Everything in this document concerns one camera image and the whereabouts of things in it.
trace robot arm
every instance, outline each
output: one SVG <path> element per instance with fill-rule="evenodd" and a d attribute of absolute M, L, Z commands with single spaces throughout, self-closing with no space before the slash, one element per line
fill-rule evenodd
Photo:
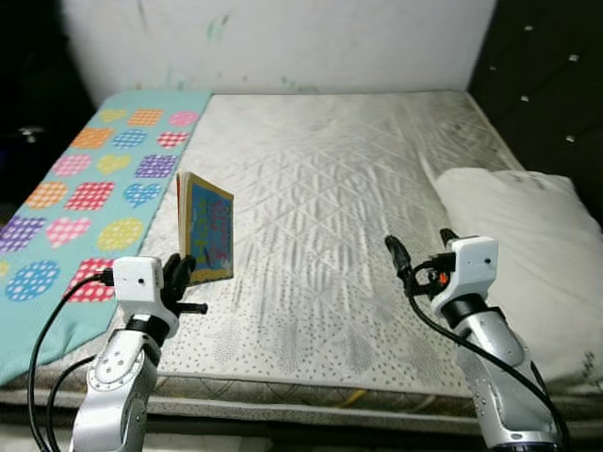
<path fill-rule="evenodd" d="M 88 391 L 73 426 L 74 452 L 140 451 L 146 406 L 155 388 L 165 339 L 178 330 L 182 312 L 207 312 L 205 304 L 182 298 L 195 268 L 194 258 L 174 254 L 161 261 L 125 257 L 115 261 L 115 295 L 126 326 L 113 331 L 88 371 Z"/>
<path fill-rule="evenodd" d="M 447 252 L 416 268 L 411 267 L 410 255 L 397 238 L 390 235 L 385 239 L 408 298 L 414 302 L 414 296 L 427 295 L 433 312 L 461 338 L 458 342 L 465 340 L 485 350 L 546 394 L 526 345 L 500 309 L 485 303 L 497 276 L 498 243 L 489 237 L 458 238 L 450 230 L 441 234 Z M 421 270 L 428 271 L 426 284 L 416 279 Z M 466 347 L 459 347 L 457 364 L 473 394 L 481 433 L 491 450 L 562 450 L 551 411 L 525 384 Z"/>

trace black cable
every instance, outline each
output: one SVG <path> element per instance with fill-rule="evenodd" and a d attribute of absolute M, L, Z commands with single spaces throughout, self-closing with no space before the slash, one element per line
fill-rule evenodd
<path fill-rule="evenodd" d="M 34 413 L 36 408 L 36 403 L 34 400 L 34 383 L 36 381 L 36 365 L 38 363 L 38 354 L 40 353 L 41 343 L 44 340 L 44 337 L 46 337 L 46 333 L 50 330 L 50 327 L 52 327 L 53 322 L 57 318 L 58 313 L 63 308 L 63 306 L 65 306 L 65 303 L 67 303 L 67 300 L 83 285 L 86 285 L 87 283 L 90 283 L 92 281 L 103 280 L 104 275 L 96 274 L 85 278 L 80 282 L 77 282 L 63 296 L 55 310 L 50 314 L 50 317 L 48 317 L 48 320 L 46 320 L 46 323 L 41 329 L 40 335 L 38 336 L 38 339 L 36 339 L 36 344 L 34 345 L 34 348 L 31 352 L 31 360 L 29 361 L 29 371 L 27 372 L 27 415 L 29 417 L 29 428 L 31 429 L 31 434 L 33 435 L 34 440 L 38 445 L 38 449 L 42 452 L 51 452 L 51 450 L 48 447 L 48 444 L 44 440 L 43 436 L 41 435 L 40 427 L 38 427 L 38 421 L 36 420 L 36 414 Z"/>
<path fill-rule="evenodd" d="M 416 274 L 416 272 L 414 271 L 412 281 L 415 280 L 415 274 Z M 538 399 L 548 408 L 551 415 L 553 416 L 553 421 L 555 422 L 555 426 L 557 427 L 557 430 L 560 432 L 560 435 L 561 435 L 563 452 L 572 452 L 572 445 L 571 445 L 571 441 L 570 441 L 569 430 L 567 428 L 567 425 L 565 424 L 565 421 L 563 420 L 562 414 L 559 412 L 559 410 L 553 404 L 553 402 L 543 393 L 543 391 L 540 388 L 538 388 L 538 386 L 536 386 L 529 379 L 524 377 L 522 374 L 520 374 L 515 369 L 513 369 L 510 365 L 508 365 L 504 361 L 500 360 L 493 354 L 487 352 L 486 350 L 484 350 L 481 347 L 476 346 L 475 344 L 470 343 L 469 341 L 465 340 L 461 336 L 459 336 L 451 331 L 448 331 L 444 327 L 435 323 L 421 310 L 421 308 L 416 303 L 415 296 L 412 293 L 410 293 L 410 290 L 405 291 L 405 293 L 406 293 L 406 296 L 408 297 L 408 300 L 410 301 L 413 311 L 415 311 L 415 314 L 425 324 L 427 324 L 428 327 L 430 327 L 432 330 L 440 333 L 444 337 L 447 337 L 449 340 L 451 340 L 458 346 L 465 347 L 465 348 L 473 351 L 477 355 L 480 355 L 484 360 L 487 360 L 490 363 L 499 367 L 500 369 L 504 370 L 509 375 L 511 375 L 514 379 L 516 379 L 521 384 L 523 384 L 536 397 L 538 397 Z"/>
<path fill-rule="evenodd" d="M 60 452 L 60 448 L 58 447 L 57 437 L 55 436 L 55 424 L 53 422 L 53 409 L 55 408 L 55 398 L 57 397 L 58 388 L 62 384 L 62 382 L 69 377 L 76 368 L 90 363 L 96 355 L 89 356 L 88 358 L 84 358 L 83 360 L 78 361 L 77 363 L 73 363 L 69 367 L 67 367 L 58 377 L 58 380 L 53 385 L 53 388 L 50 390 L 50 394 L 48 395 L 48 401 L 46 402 L 46 436 L 48 437 L 48 443 L 50 443 L 50 448 L 53 452 Z"/>

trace teal blanket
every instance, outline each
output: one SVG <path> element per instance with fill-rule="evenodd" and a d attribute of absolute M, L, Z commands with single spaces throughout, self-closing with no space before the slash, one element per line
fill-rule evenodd
<path fill-rule="evenodd" d="M 107 99 L 2 229 L 0 384 L 26 371 L 66 290 L 114 259 L 138 254 L 210 96 L 136 90 Z M 78 290 L 49 331 L 39 363 L 103 333 L 115 308 L 113 288 L 93 282 Z"/>

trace children's book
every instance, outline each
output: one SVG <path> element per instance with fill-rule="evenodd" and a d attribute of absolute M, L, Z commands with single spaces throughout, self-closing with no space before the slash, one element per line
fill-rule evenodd
<path fill-rule="evenodd" d="M 232 278 L 234 196 L 188 171 L 176 184 L 180 254 L 197 260 L 190 281 Z"/>

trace mattress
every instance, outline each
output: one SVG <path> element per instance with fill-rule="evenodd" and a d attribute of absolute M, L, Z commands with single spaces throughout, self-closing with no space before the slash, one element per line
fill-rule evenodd
<path fill-rule="evenodd" d="M 462 92 L 214 96 L 180 168 L 235 194 L 235 277 L 188 289 L 209 312 L 181 317 L 149 411 L 387 428 L 471 416 L 453 344 L 413 314 L 383 244 L 397 235 L 416 263 L 442 249 L 426 161 L 431 177 L 521 170 Z M 172 184 L 140 254 L 167 259 L 176 231 Z M 40 394 L 104 340 L 42 367 Z M 57 404 L 75 406 L 84 381 L 67 379 Z M 23 403 L 23 387 L 0 400 Z"/>

